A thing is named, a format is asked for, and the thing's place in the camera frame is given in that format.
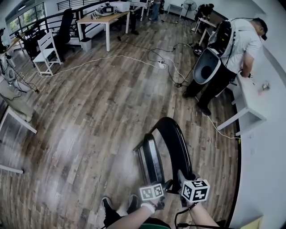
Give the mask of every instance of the white trash bin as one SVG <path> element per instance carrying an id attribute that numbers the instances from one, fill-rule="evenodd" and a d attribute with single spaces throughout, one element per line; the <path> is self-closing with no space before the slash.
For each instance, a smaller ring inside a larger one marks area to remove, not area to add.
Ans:
<path id="1" fill-rule="evenodd" d="M 83 38 L 80 43 L 84 51 L 91 50 L 91 38 Z"/>

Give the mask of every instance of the white shirt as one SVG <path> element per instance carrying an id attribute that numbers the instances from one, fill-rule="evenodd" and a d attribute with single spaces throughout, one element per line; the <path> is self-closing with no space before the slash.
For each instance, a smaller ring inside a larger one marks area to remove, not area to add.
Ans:
<path id="1" fill-rule="evenodd" d="M 245 52 L 250 54 L 254 59 L 256 58 L 261 47 L 261 40 L 253 25 L 245 19 L 231 21 L 231 27 L 236 32 L 236 36 L 227 68 L 237 74 L 243 68 Z M 230 50 L 221 58 L 224 65 L 227 63 L 229 53 Z"/>

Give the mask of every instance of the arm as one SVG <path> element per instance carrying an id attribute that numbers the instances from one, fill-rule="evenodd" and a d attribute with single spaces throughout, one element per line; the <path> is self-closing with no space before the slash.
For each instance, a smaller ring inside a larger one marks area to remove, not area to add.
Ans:
<path id="1" fill-rule="evenodd" d="M 217 223 L 211 218 L 206 209 L 201 203 L 198 203 L 190 211 L 191 217 L 196 225 L 206 225 L 218 227 Z"/>
<path id="2" fill-rule="evenodd" d="M 121 218 L 107 229 L 138 229 L 152 215 L 149 208 L 142 206 L 135 212 Z"/>
<path id="3" fill-rule="evenodd" d="M 241 76 L 248 77 L 253 65 L 254 58 L 248 54 L 247 52 L 244 54 L 244 60 L 243 60 L 243 69 L 241 72 Z"/>

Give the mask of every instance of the black pants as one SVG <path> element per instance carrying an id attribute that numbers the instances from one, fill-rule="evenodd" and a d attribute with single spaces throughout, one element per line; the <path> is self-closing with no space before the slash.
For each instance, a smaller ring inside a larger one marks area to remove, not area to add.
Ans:
<path id="1" fill-rule="evenodd" d="M 218 71 L 210 80 L 206 90 L 203 92 L 198 105 L 207 108 L 210 100 L 219 94 L 226 86 L 236 78 L 236 73 L 228 70 L 223 63 L 221 63 Z M 187 94 L 189 96 L 196 96 L 206 84 L 198 84 L 195 80 L 187 87 Z"/>
<path id="2" fill-rule="evenodd" d="M 131 214 L 132 212 L 136 211 L 136 209 L 128 209 L 127 213 Z M 105 209 L 105 220 L 104 225 L 105 227 L 109 227 L 113 223 L 115 223 L 117 220 L 120 220 L 122 216 L 120 216 L 115 210 L 110 208 L 109 206 Z M 170 226 L 163 221 L 156 219 L 156 218 L 148 218 L 145 222 L 145 224 L 155 224 L 155 225 L 162 225 L 165 227 L 170 228 Z"/>

